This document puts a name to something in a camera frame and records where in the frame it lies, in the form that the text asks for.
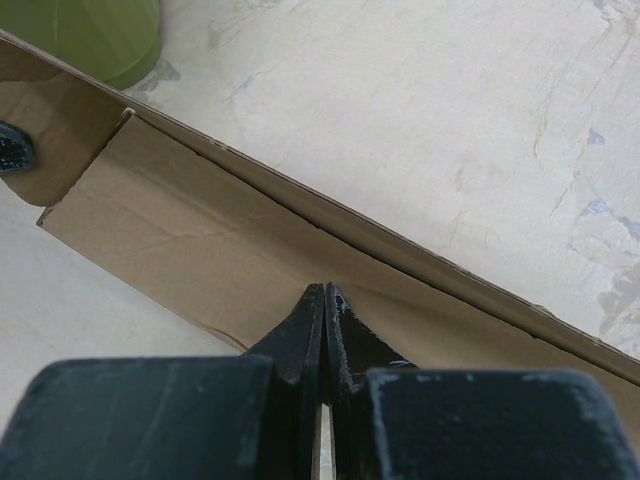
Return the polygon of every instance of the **black object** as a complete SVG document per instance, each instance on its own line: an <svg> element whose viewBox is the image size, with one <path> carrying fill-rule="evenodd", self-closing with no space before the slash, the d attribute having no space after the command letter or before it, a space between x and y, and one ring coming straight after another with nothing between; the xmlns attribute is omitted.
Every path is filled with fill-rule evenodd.
<svg viewBox="0 0 640 480"><path fill-rule="evenodd" d="M317 478L320 398L340 480L640 478L591 377L418 370L329 284L237 358L48 367L7 429L0 479Z"/></svg>
<svg viewBox="0 0 640 480"><path fill-rule="evenodd" d="M0 122L0 175L28 170L34 166L35 159L29 135L17 127Z"/></svg>

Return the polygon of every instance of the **black clamp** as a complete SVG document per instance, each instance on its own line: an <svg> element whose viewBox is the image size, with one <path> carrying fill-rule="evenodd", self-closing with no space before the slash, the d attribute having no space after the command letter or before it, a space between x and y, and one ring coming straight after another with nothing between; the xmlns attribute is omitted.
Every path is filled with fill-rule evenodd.
<svg viewBox="0 0 640 480"><path fill-rule="evenodd" d="M640 478L591 377L419 370L332 284L240 357L48 367L7 429L0 478L313 479L322 399L339 480Z"/></svg>

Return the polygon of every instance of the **cardboard box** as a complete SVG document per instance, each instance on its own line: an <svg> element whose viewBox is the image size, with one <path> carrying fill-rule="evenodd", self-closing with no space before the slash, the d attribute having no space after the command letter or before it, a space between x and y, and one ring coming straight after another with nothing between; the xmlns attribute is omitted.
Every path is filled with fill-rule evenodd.
<svg viewBox="0 0 640 480"><path fill-rule="evenodd" d="M60 172L51 179L24 175L27 187L35 191L46 182L62 198L40 220L52 235L240 348L284 318L308 283L333 280L365 323L421 367L586 371L611 393L640 451L637 360L255 160L58 66L83 78L92 95L111 95L109 109L131 107L135 114L128 110L120 121L109 120L111 140L84 174L73 169L75 177L62 182L56 180ZM23 75L12 81L33 83L29 71ZM51 105L60 105L58 93L50 96ZM62 106L52 110L58 120L51 125L65 124L69 113ZM86 113L102 114L99 108ZM30 131L28 122L21 126ZM103 145L98 137L89 135L86 143ZM36 149L45 155L50 147L36 138ZM74 158L86 165L86 155ZM27 187L22 194L29 199Z"/></svg>

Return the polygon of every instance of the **brown cardboard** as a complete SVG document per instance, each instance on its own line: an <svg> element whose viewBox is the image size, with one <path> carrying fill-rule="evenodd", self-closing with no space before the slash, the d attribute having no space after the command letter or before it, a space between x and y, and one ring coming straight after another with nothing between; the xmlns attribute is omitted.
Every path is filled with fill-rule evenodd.
<svg viewBox="0 0 640 480"><path fill-rule="evenodd" d="M123 106L79 78L0 40L0 120L29 134L37 163L3 179L34 205L64 196L104 147Z"/></svg>
<svg viewBox="0 0 640 480"><path fill-rule="evenodd" d="M422 367L586 371L612 394L640 449L637 385L357 251L138 118L42 225L241 348L308 283L334 280L371 328Z"/></svg>

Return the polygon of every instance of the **green cup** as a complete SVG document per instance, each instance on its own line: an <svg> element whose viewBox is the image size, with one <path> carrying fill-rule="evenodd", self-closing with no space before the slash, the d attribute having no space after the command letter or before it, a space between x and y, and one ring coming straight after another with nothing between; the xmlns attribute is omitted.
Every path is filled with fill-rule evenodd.
<svg viewBox="0 0 640 480"><path fill-rule="evenodd" d="M0 0L0 28L118 89L162 50L158 0Z"/></svg>

